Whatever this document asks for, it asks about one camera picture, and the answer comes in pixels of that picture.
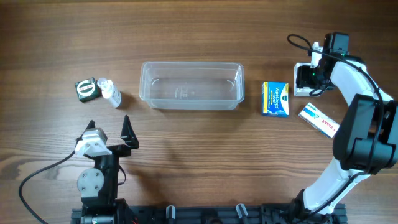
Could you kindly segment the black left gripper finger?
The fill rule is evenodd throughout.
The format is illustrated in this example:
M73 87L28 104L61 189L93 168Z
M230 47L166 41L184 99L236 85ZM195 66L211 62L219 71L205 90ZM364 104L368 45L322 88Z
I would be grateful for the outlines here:
M134 133L131 121L128 115L124 116L123 126L121 130L121 139L128 147L138 147L139 141Z
M94 122L93 120L91 120L91 121L88 123L88 125L87 125L86 129L83 131L83 133L84 133L87 129L92 129L92 128L95 128L95 122Z

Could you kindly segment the white medicine packet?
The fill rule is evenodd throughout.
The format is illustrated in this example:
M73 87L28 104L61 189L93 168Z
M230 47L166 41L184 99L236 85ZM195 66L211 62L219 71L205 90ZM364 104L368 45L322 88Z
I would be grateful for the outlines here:
M320 92L320 86L317 85L314 69L310 63L297 63L294 67L294 95L310 96Z

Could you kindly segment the blue VapoDrops box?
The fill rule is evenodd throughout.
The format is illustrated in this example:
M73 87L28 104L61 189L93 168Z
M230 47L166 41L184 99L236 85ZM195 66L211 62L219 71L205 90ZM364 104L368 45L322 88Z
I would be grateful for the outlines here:
M262 115L289 116L289 84L284 82L263 82Z

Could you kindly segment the white Panadol box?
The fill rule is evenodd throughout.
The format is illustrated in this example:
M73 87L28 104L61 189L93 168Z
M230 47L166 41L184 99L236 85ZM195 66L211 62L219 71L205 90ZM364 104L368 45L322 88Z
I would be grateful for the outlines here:
M340 127L311 103L307 103L298 115L328 138L333 138Z

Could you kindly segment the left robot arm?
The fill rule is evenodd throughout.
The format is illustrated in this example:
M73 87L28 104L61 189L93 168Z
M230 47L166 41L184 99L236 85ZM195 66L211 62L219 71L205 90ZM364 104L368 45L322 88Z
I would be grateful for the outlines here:
M133 131L129 116L124 117L121 130L123 144L107 146L108 137L101 128L90 121L76 140L74 153L94 161L92 168L78 177L77 188L81 193L82 209L73 210L72 223L138 223L138 218L126 201L118 199L119 172L123 168L119 159L129 157L139 141Z

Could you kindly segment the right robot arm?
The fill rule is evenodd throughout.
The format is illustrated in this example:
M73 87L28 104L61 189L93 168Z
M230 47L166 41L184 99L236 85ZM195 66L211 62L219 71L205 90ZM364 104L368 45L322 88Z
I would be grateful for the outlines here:
M349 109L334 136L328 167L291 203L290 218L301 222L333 213L355 185L397 162L397 102L357 60L338 60L329 72Z

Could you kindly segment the clear plastic container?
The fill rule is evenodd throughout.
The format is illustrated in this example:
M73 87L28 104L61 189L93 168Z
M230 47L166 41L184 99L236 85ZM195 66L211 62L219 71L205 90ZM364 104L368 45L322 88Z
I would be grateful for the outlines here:
M233 62L145 62L139 96L151 108L233 110L244 100L244 67Z

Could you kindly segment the green Zam-Buk box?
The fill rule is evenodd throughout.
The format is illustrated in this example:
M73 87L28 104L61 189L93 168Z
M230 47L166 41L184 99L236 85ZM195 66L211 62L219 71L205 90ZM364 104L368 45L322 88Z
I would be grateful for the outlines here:
M75 89L78 99L82 103L94 100L95 98L101 96L101 91L96 84L96 80L93 77L82 80L80 82L76 82Z

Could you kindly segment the white spray bottle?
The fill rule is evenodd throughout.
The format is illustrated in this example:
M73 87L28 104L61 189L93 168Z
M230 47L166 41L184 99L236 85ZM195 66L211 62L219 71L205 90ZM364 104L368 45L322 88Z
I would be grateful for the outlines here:
M97 85L101 90L103 98L108 100L114 108L121 105L121 92L112 80L106 78L100 78L97 81Z

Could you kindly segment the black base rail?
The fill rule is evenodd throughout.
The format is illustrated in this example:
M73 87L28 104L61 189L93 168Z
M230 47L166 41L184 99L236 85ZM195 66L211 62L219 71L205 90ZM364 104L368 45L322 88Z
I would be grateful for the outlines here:
M246 212L238 214L237 206L229 207L172 207L169 214L166 208L153 206L130 206L131 221L121 223L290 223L288 204L263 204L246 206ZM117 223L116 217L106 215L87 215L82 219L81 209L73 209L70 223ZM338 204L332 214L314 215L300 223L347 224L348 217L344 204Z

